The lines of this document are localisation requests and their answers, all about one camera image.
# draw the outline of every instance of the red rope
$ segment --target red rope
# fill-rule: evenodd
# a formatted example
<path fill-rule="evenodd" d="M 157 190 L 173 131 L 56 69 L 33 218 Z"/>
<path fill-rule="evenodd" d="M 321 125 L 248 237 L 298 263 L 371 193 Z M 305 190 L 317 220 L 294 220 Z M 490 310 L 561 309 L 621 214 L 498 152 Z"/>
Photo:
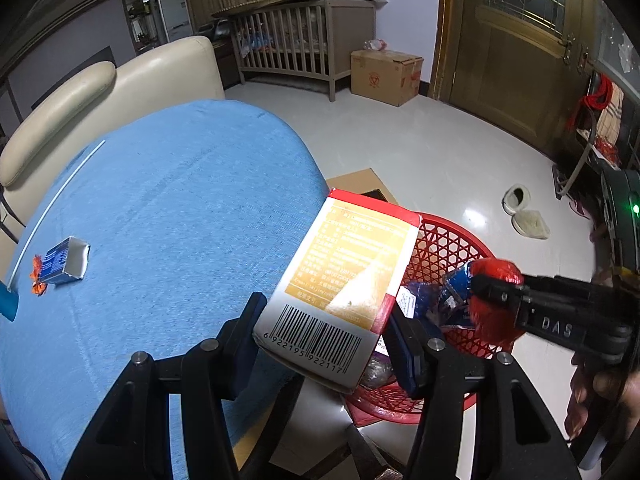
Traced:
<path fill-rule="evenodd" d="M 613 97 L 613 83 L 604 74 L 600 74 L 600 85 L 593 94 L 583 96 L 575 107 L 573 115 L 566 123 L 566 129 L 573 131 L 575 127 L 575 120 L 578 117 L 578 113 L 583 106 L 591 108 L 591 110 L 604 110 Z"/>

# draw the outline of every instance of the cream leather headboard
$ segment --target cream leather headboard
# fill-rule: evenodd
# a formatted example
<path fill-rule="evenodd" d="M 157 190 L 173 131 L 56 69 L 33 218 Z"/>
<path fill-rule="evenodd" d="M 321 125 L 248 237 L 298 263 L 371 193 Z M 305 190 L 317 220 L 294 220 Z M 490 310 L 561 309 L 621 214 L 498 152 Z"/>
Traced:
<path fill-rule="evenodd" d="M 98 63 L 66 81 L 26 118 L 2 151 L 4 197 L 23 223 L 60 171 L 92 140 L 169 106 L 225 98 L 213 47 L 202 36 L 142 54 L 118 67 L 107 83 L 109 70 Z M 22 227 L 12 232 L 20 237 Z M 14 247 L 0 232 L 0 276 Z"/>
<path fill-rule="evenodd" d="M 33 157 L 74 116 L 111 85 L 116 67 L 101 61 L 85 68 L 51 93 L 9 139 L 0 156 L 0 184 L 9 187 Z"/>

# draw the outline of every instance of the blue bedsheet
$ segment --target blue bedsheet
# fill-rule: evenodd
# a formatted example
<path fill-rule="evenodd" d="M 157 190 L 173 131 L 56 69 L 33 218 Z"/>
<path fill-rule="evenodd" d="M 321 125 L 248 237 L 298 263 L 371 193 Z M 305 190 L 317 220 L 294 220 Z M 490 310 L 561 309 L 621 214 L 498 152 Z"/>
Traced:
<path fill-rule="evenodd" d="M 0 318 L 0 390 L 24 446 L 52 480 L 132 352 L 181 354 L 215 336 L 249 295 L 267 297 L 327 188 L 300 138 L 249 105 L 200 101 L 104 137 L 36 231 L 17 275 L 14 322 Z M 60 174 L 25 229 L 92 150 Z M 29 292 L 31 259 L 73 235 L 91 244 L 82 282 Z M 248 388 L 225 404 L 232 443 L 290 372 L 258 355 Z M 174 478 L 187 478 L 172 399 Z"/>

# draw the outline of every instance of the human hand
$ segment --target human hand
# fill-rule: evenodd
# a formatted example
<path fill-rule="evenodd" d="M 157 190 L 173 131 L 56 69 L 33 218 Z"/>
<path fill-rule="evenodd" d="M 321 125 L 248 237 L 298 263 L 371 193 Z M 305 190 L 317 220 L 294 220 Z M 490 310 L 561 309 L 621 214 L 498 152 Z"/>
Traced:
<path fill-rule="evenodd" d="M 584 401 L 593 392 L 609 400 L 615 400 L 622 382 L 622 373 L 615 370 L 600 372 L 592 381 L 585 373 L 584 360 L 578 355 L 571 359 L 573 365 L 577 365 L 574 376 L 571 379 L 573 395 L 567 407 L 567 416 L 564 420 L 564 428 L 570 439 L 576 438 L 587 423 L 589 412 L 584 406 Z M 625 420 L 622 421 L 625 440 L 631 436 L 633 430 L 640 421 L 640 372 L 629 376 L 626 380 L 620 402 L 626 406 Z"/>

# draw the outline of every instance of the metal bolt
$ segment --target metal bolt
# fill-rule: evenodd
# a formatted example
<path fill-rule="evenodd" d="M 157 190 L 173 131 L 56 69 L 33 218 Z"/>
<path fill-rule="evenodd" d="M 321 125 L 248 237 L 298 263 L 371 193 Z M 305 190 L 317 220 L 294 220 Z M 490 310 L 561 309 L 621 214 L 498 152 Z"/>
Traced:
<path fill-rule="evenodd" d="M 218 340 L 214 338 L 205 339 L 200 343 L 200 348 L 202 348 L 205 352 L 211 352 L 218 348 L 218 346 L 220 346 L 220 343 L 218 343 Z"/>
<path fill-rule="evenodd" d="M 498 362 L 503 365 L 510 365 L 513 363 L 513 356 L 508 352 L 498 352 L 495 355 L 495 358 L 498 359 Z"/>
<path fill-rule="evenodd" d="M 431 350 L 435 350 L 439 352 L 440 350 L 444 350 L 444 341 L 442 339 L 438 339 L 437 337 L 432 337 L 429 339 L 427 346 L 431 348 Z"/>
<path fill-rule="evenodd" d="M 138 350 L 137 352 L 133 352 L 133 354 L 131 354 L 131 362 L 135 365 L 141 365 L 146 361 L 146 358 L 148 357 L 148 353 L 143 350 Z"/>

